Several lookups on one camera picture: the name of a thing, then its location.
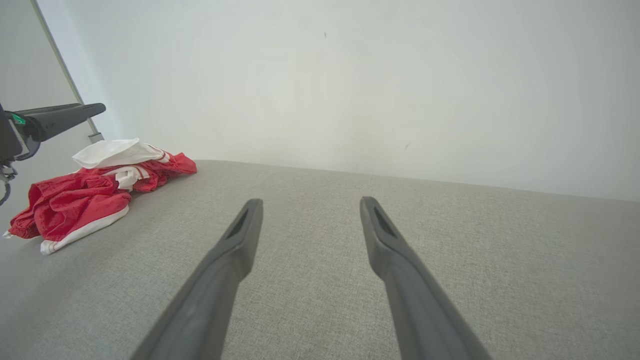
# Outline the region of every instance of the fabric texture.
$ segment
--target fabric texture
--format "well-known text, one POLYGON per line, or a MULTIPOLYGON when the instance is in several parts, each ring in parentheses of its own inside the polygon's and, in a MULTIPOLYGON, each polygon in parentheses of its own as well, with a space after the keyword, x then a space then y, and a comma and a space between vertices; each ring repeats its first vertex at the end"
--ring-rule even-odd
POLYGON ((132 140, 101 140, 80 150, 72 156, 72 159, 83 168, 104 168, 138 164, 162 159, 165 156, 166 153, 161 149, 140 142, 139 138, 135 138, 132 140))
POLYGON ((128 359, 264 200, 223 359, 399 359, 359 201, 376 197, 496 360, 640 359, 640 203, 196 161, 55 256, 0 241, 0 359, 128 359))
MULTIPOLYGON (((49 255, 126 215, 129 191, 151 192, 169 177, 197 171, 193 160, 182 153, 173 156, 154 147, 149 153, 156 160, 125 167, 82 168, 32 185, 29 207, 13 218, 8 233, 24 239, 42 235, 40 252, 49 255)), ((142 150, 137 156, 129 160, 142 158, 142 150)))

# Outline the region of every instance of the gray fabric surface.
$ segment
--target gray fabric surface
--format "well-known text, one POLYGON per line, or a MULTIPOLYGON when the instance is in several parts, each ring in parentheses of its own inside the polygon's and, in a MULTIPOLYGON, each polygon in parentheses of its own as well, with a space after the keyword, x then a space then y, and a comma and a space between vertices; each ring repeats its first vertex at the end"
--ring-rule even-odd
POLYGON ((224 359, 397 359, 358 202, 375 196, 496 359, 640 358, 640 203, 198 161, 51 256, 0 242, 1 359, 127 359, 264 199, 224 359))

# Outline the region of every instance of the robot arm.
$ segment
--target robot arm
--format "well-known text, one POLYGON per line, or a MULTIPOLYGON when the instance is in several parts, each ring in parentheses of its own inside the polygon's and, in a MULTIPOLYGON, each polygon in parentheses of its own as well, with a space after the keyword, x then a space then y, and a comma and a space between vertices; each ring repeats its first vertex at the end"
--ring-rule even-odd
POLYGON ((0 104, 0 182, 4 183, 2 205, 11 192, 9 182, 18 174, 14 161, 26 160, 36 154, 40 143, 88 118, 106 110, 104 104, 67 104, 20 111, 5 111, 0 104))

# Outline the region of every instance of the white stripe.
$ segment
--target white stripe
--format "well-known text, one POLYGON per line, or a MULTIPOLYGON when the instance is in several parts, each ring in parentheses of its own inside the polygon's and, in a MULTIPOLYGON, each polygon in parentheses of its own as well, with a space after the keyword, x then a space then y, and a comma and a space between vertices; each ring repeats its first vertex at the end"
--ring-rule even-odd
POLYGON ((115 170, 111 170, 109 172, 105 172, 102 176, 115 175, 115 174, 117 174, 119 172, 127 172, 127 171, 131 171, 133 173, 136 173, 134 168, 135 167, 119 167, 119 168, 117 168, 115 170))
POLYGON ((169 162, 169 153, 168 153, 168 152, 166 152, 166 151, 164 151, 164 150, 162 150, 162 149, 158 149, 157 147, 155 147, 155 146, 153 146, 153 145, 151 145, 151 144, 148 144, 148 143, 145 143, 145 145, 146 145, 146 146, 149 146, 149 147, 152 147, 152 148, 154 148, 155 150, 158 150, 158 151, 160 152, 160 155, 158 155, 156 158, 154 158, 154 160, 156 160, 156 161, 158 161, 158 162, 160 162, 160 163, 167 163, 167 162, 169 162))
POLYGON ((135 167, 135 168, 140 170, 140 172, 142 173, 142 178, 143 179, 148 179, 150 177, 149 172, 145 168, 143 168, 143 167, 135 167))
POLYGON ((129 212, 129 205, 126 205, 124 209, 118 211, 117 213, 113 213, 105 216, 104 218, 100 218, 98 220, 94 220, 85 226, 80 227, 79 229, 73 230, 71 233, 68 233, 64 239, 60 241, 51 241, 45 240, 40 244, 40 252, 43 255, 50 255, 54 252, 60 250, 61 248, 67 246, 68 244, 84 238, 85 236, 95 233, 96 231, 103 229, 122 218, 129 212))

